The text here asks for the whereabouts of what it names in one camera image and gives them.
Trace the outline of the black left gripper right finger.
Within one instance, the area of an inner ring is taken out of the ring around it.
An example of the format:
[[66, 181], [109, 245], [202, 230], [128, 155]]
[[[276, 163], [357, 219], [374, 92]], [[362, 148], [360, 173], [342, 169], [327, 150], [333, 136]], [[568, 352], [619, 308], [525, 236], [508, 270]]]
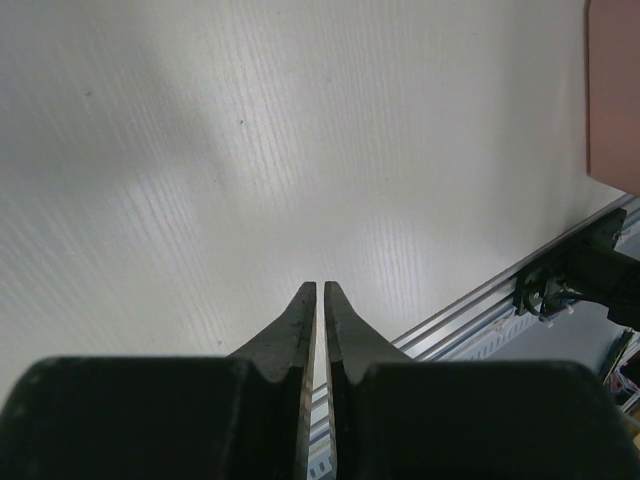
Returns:
[[568, 361], [418, 362], [324, 286], [339, 479], [635, 479], [639, 455], [597, 377]]

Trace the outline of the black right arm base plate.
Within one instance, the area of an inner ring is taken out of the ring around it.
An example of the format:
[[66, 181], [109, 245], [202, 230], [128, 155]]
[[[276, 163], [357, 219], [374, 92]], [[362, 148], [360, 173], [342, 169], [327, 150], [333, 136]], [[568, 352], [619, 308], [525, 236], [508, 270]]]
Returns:
[[567, 263], [581, 245], [615, 250], [626, 217], [625, 209], [616, 208], [570, 233], [522, 267], [516, 274], [513, 293], [515, 313], [548, 318], [559, 313], [568, 302], [583, 300], [566, 285]]

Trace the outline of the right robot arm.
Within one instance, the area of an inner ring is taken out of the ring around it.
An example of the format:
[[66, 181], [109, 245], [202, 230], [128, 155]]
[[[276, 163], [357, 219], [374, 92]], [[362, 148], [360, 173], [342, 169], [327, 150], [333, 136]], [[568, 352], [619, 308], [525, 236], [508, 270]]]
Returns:
[[639, 261], [601, 246], [581, 245], [567, 263], [566, 285], [608, 309], [607, 318], [639, 331]]

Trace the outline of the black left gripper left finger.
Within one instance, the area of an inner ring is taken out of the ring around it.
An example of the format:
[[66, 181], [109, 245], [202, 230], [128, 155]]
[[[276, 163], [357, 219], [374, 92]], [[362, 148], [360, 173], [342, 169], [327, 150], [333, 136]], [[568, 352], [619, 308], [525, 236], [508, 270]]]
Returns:
[[317, 288], [217, 356], [53, 356], [1, 411], [5, 479], [303, 479]]

